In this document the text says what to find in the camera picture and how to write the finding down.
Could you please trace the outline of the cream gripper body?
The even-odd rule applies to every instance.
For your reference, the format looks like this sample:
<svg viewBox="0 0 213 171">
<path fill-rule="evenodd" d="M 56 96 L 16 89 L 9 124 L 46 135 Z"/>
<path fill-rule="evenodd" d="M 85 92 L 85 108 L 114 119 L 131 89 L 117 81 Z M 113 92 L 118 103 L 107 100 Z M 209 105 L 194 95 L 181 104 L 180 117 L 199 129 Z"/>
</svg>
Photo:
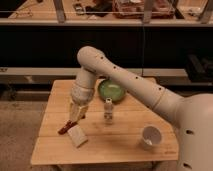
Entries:
<svg viewBox="0 0 213 171">
<path fill-rule="evenodd" d="M 87 105 L 80 106 L 76 103 L 71 103 L 69 119 L 72 122 L 78 122 L 79 120 L 85 117 L 87 110 L 88 110 Z"/>
</svg>

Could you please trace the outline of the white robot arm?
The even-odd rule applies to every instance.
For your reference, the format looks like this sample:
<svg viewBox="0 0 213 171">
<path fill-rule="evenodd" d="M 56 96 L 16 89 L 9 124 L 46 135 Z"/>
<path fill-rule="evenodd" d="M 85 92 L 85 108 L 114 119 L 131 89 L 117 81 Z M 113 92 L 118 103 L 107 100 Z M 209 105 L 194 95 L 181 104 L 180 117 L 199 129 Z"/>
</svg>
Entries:
<svg viewBox="0 0 213 171">
<path fill-rule="evenodd" d="M 117 66 L 92 46 L 82 47 L 77 60 L 81 69 L 71 89 L 74 104 L 88 104 L 97 77 L 107 76 L 179 130 L 177 171 L 213 170 L 213 94 L 180 96 Z"/>
</svg>

